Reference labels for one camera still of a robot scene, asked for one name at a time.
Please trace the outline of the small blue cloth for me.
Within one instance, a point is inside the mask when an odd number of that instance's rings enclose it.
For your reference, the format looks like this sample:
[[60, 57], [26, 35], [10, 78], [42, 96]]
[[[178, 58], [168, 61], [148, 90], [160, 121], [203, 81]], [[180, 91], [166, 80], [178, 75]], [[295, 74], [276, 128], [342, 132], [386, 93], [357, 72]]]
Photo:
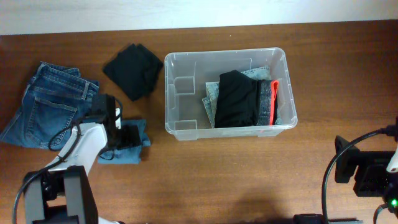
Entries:
[[150, 139], [144, 132], [146, 120], [130, 119], [121, 121], [120, 140], [98, 156], [99, 164], [138, 164], [143, 147], [150, 146]]

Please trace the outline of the light blue jeans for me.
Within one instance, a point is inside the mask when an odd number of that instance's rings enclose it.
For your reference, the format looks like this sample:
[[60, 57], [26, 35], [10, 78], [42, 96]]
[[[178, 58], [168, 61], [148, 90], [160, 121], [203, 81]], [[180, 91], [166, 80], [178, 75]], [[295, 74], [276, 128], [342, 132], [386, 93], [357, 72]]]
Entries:
[[[257, 101], [259, 103], [259, 113], [256, 126], [282, 125], [278, 109], [277, 93], [279, 81], [271, 78], [269, 66], [252, 68], [241, 72], [243, 75], [260, 80], [259, 94]], [[206, 82], [206, 96], [202, 99], [211, 127], [215, 127], [216, 105], [219, 95], [219, 82]]]

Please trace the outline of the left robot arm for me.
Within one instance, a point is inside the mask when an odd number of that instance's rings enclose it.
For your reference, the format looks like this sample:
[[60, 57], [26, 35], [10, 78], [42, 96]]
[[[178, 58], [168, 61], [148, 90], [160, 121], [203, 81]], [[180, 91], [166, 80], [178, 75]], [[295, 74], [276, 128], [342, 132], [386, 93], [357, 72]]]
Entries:
[[89, 112], [68, 129], [69, 140], [41, 170], [29, 172], [15, 201], [24, 199], [27, 223], [107, 223], [98, 215], [88, 174], [104, 152], [141, 145], [138, 127], [121, 125], [123, 106], [96, 95]]

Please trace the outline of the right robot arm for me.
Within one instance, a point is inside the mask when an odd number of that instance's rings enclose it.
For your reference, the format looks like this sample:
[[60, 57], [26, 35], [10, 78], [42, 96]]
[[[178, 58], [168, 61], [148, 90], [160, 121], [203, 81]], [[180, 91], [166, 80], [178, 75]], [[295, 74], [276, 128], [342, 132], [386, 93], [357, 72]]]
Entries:
[[377, 207], [373, 215], [376, 223], [383, 210], [397, 215], [397, 151], [360, 151], [356, 144], [384, 134], [397, 141], [397, 124], [388, 125], [366, 133], [352, 141], [347, 141], [341, 136], [335, 138], [336, 155], [328, 164], [322, 182], [322, 214], [294, 215], [292, 223], [362, 223], [355, 218], [330, 220], [326, 207], [326, 190], [329, 175], [335, 168], [335, 182], [347, 184], [354, 178], [353, 190], [357, 197], [381, 197], [383, 203]]

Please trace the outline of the black shorts red grey waistband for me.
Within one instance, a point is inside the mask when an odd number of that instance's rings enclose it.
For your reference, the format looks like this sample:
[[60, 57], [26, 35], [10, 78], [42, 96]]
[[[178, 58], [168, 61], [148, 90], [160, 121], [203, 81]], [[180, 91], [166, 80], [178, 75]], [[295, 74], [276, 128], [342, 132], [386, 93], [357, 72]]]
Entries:
[[215, 128], [281, 125], [278, 112], [279, 81], [267, 68], [220, 75]]

